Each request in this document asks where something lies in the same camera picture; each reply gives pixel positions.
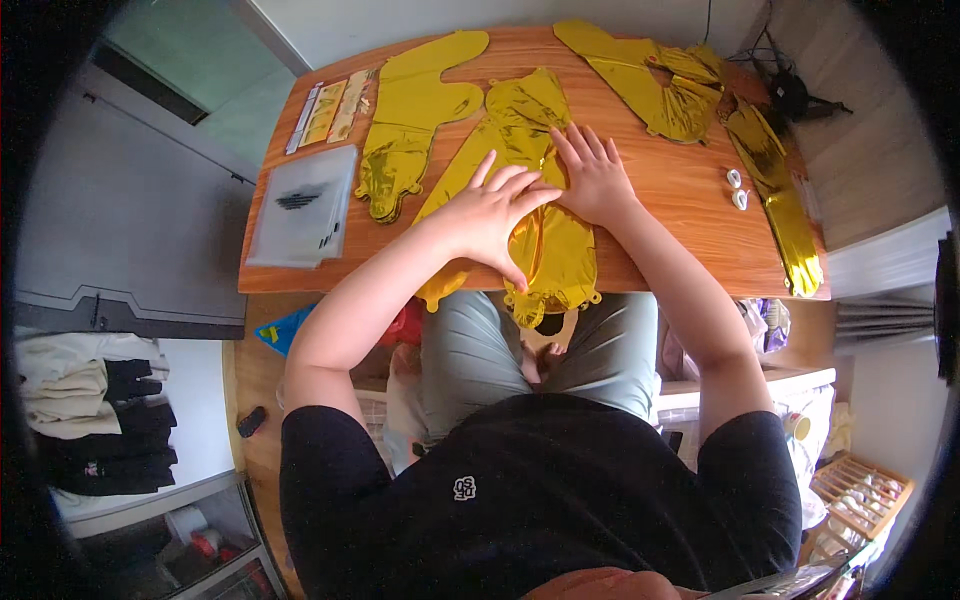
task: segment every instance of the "deflated foil balloon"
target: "deflated foil balloon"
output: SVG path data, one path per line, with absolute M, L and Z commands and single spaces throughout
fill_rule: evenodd
M 708 46 L 681 50 L 652 39 L 615 39 L 581 20 L 557 23 L 553 32 L 600 74 L 648 133 L 686 144 L 706 141 L 723 95 L 723 62 Z M 670 86 L 660 85 L 648 67 L 672 73 Z
M 442 84 L 440 75 L 479 56 L 489 41 L 486 32 L 456 32 L 397 55 L 380 69 L 376 112 L 354 192 L 370 199 L 378 223 L 395 221 L 403 196 L 422 191 L 437 127 L 465 119 L 483 104 L 480 87 Z
M 524 165 L 543 172 L 542 180 L 566 188 L 550 141 L 550 127 L 570 122 L 570 111 L 560 82 L 539 68 L 522 79 L 491 82 L 487 115 L 480 120 L 450 161 L 415 220 L 430 214 L 464 189 L 487 152 L 496 150 L 496 169 Z M 522 327 L 536 327 L 544 313 L 562 313 L 599 302 L 593 228 L 554 204 L 541 206 L 521 220 L 511 235 L 510 256 L 527 276 L 529 290 L 520 294 L 509 281 L 505 302 L 513 307 Z M 467 272 L 447 264 L 423 284 L 417 296 L 435 312 L 439 300 L 467 280 Z
M 810 298 L 824 282 L 813 232 L 783 160 L 786 151 L 756 107 L 736 97 L 737 108 L 724 122 L 736 152 L 754 178 L 793 296 Z

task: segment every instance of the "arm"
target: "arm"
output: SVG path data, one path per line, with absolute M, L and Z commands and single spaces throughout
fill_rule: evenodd
M 284 405 L 339 409 L 364 424 L 349 370 L 383 335 L 400 308 L 447 261 L 464 256 L 490 265 L 525 290 L 526 278 L 507 252 L 514 226 L 561 191 L 542 186 L 518 196 L 540 177 L 525 167 L 498 170 L 484 183 L 491 151 L 466 189 L 347 276 L 314 308 L 290 346 Z
M 681 346 L 701 375 L 700 429 L 706 440 L 744 413 L 773 412 L 747 326 L 717 280 L 634 194 L 613 140 L 576 125 L 551 136 L 570 175 L 558 202 L 609 231 L 633 259 Z

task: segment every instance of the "black t-shirt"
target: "black t-shirt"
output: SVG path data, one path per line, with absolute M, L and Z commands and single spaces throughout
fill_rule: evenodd
M 800 493 L 776 415 L 722 425 L 698 471 L 633 415 L 529 395 L 391 481 L 363 427 L 310 406 L 283 422 L 280 508 L 310 597 L 518 598 L 599 566 L 717 590 L 796 562 Z

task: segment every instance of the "fingers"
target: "fingers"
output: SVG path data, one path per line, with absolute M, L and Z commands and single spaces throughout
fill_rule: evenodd
M 499 258 L 491 263 L 490 266 L 499 271 L 504 279 L 513 283 L 518 292 L 525 293 L 527 291 L 527 276 L 524 275 L 516 265 L 507 253 L 506 248 L 504 248 L 503 253 L 500 254 Z
M 607 151 L 603 149 L 603 144 L 600 143 L 600 138 L 597 137 L 597 134 L 589 127 L 584 127 L 584 137 L 587 139 L 587 145 L 590 146 L 590 151 L 596 158 L 601 160 L 607 159 Z
M 526 194 L 520 196 L 514 200 L 514 206 L 516 207 L 516 219 L 519 221 L 521 218 L 523 218 L 523 215 L 530 214 L 538 206 L 543 206 L 544 204 L 557 200 L 561 197 L 563 192 L 564 191 L 558 187 L 550 187 L 527 192 Z
M 616 151 L 616 145 L 613 143 L 612 137 L 607 140 L 607 158 L 609 158 L 613 164 L 623 164 L 620 160 L 620 153 Z
M 514 175 L 503 186 L 500 188 L 500 191 L 508 194 L 510 198 L 516 196 L 528 185 L 538 180 L 542 175 L 541 171 L 528 171 L 526 173 L 520 173 L 519 175 Z
M 560 154 L 560 158 L 564 161 L 567 168 L 580 164 L 580 157 L 577 156 L 577 151 L 573 149 L 570 142 L 560 133 L 560 130 L 551 127 L 550 139 L 553 140 L 553 145 L 557 147 L 557 152 Z
M 503 187 L 503 184 L 506 183 L 514 175 L 519 175 L 520 173 L 526 173 L 527 168 L 512 164 L 506 167 L 497 169 L 496 172 L 491 175 L 490 180 L 487 181 L 487 185 L 484 185 L 484 190 L 488 192 L 495 192 Z
M 547 183 L 546 181 L 534 181 L 527 186 L 527 189 L 531 192 L 536 192 L 542 189 L 557 189 L 557 186 Z
M 593 151 L 584 139 L 583 134 L 580 133 L 580 128 L 577 127 L 576 123 L 570 123 L 570 125 L 567 126 L 566 138 L 570 140 L 570 145 L 577 151 L 577 155 L 581 160 L 593 158 Z
M 496 160 L 496 150 L 490 150 L 487 152 L 487 155 L 483 157 L 483 160 L 480 161 L 480 164 L 477 165 L 477 170 L 473 172 L 473 177 L 470 178 L 470 182 L 467 184 L 467 187 L 481 187 L 483 186 L 483 181 L 487 178 L 487 174 L 490 172 L 490 168 L 493 166 L 493 162 Z

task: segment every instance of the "t-shirt logo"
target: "t-shirt logo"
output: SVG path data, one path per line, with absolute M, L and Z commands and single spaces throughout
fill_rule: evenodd
M 473 482 L 473 475 L 461 477 L 453 482 L 453 499 L 470 500 L 477 497 L 477 486 Z

